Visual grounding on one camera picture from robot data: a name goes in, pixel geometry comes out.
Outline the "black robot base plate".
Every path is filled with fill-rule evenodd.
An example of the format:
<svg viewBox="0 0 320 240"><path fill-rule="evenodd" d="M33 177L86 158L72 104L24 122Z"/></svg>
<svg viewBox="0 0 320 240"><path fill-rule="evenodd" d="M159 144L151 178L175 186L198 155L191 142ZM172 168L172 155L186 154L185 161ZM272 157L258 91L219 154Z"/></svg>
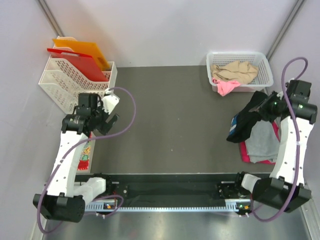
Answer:
<svg viewBox="0 0 320 240"><path fill-rule="evenodd" d="M79 174L77 183L106 178L106 195L123 197L122 207L209 207L243 199L235 173Z"/></svg>

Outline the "black t-shirt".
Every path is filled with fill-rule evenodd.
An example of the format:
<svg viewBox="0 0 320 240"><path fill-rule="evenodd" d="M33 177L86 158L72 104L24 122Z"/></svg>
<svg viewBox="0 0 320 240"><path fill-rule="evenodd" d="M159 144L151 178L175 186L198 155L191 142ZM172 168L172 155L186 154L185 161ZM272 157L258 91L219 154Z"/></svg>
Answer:
<svg viewBox="0 0 320 240"><path fill-rule="evenodd" d="M250 110L257 107L267 97L268 95L264 92L254 92L247 105L232 118L229 134L226 138L228 142L241 143L251 136L252 128L262 118L257 112L250 112Z"/></svg>

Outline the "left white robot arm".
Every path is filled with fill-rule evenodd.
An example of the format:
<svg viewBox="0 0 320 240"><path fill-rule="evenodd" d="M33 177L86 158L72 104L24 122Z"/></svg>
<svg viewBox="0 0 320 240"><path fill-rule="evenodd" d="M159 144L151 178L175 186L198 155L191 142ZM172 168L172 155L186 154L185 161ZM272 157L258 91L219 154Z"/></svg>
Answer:
<svg viewBox="0 0 320 240"><path fill-rule="evenodd" d="M78 165L84 145L92 140L94 130L106 135L119 116L111 115L120 99L112 90L103 96L80 93L78 104L62 120L58 153L52 173L41 194L35 194L33 205L37 218L78 223L86 206L95 197L109 198L114 191L105 178L91 177L82 186L75 187Z"/></svg>

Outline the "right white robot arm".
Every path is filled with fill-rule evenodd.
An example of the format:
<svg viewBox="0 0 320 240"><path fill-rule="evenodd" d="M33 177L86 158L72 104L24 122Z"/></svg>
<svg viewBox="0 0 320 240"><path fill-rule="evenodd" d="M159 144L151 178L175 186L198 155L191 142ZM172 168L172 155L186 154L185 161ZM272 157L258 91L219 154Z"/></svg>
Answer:
<svg viewBox="0 0 320 240"><path fill-rule="evenodd" d="M237 175L233 192L239 198L251 194L252 199L275 209L281 209L294 189L290 202L284 212L290 213L311 198L311 191L305 188L304 159L309 135L317 119L318 107L309 103L311 83L291 80L287 84L285 98L273 92L253 112L263 120L273 121L280 117L281 137L277 160L269 177L241 172Z"/></svg>

